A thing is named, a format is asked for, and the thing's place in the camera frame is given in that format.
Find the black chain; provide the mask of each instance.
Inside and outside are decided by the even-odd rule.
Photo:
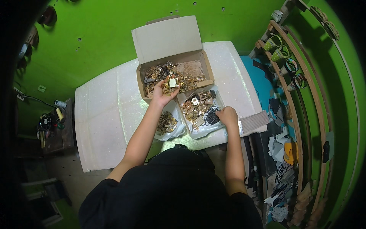
[[[221,111],[221,107],[213,108],[207,111],[207,116],[205,118],[205,126],[210,126],[220,121],[219,117],[216,115],[216,111]]]

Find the green polka dot cup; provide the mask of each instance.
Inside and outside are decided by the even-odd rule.
[[[268,38],[263,49],[265,51],[269,51],[274,48],[280,47],[281,45],[282,45],[282,40],[281,40],[280,36],[274,35],[273,37]]]
[[[284,45],[281,45],[279,48],[276,48],[274,53],[272,54],[271,60],[273,62],[278,62],[282,59],[289,58],[291,56],[291,50]]]

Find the blue surface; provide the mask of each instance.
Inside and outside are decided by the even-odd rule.
[[[266,110],[267,112],[271,112],[273,117],[276,117],[273,114],[272,110],[271,111],[268,110],[269,99],[274,98],[274,96],[270,96],[270,91],[273,91],[274,93],[279,93],[281,102],[284,103],[285,105],[288,104],[286,100],[286,95],[283,92],[282,88],[274,88],[272,86],[271,82],[269,82],[269,80],[264,77],[264,71],[253,66],[253,60],[258,61],[261,64],[268,64],[268,63],[264,63],[257,58],[251,59],[249,56],[240,56],[240,58],[242,59],[244,66],[249,73],[250,79],[252,80],[255,91],[257,92],[257,96],[261,103],[262,109]],[[286,126],[288,127],[289,135],[291,137],[295,137],[294,129],[287,124]]]

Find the black shirt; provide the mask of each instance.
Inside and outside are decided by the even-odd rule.
[[[100,182],[79,220],[82,228],[263,228],[249,196],[229,196],[211,160],[182,148],[131,168],[119,183]]]

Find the hand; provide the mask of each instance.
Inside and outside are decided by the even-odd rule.
[[[166,96],[161,88],[163,83],[165,83],[165,80],[162,80],[157,85],[155,85],[152,103],[165,107],[172,99],[174,99],[175,96],[178,95],[180,84],[174,92],[170,93],[170,96]]]
[[[230,106],[224,107],[221,111],[216,111],[216,115],[227,129],[239,128],[238,115],[234,108]]]

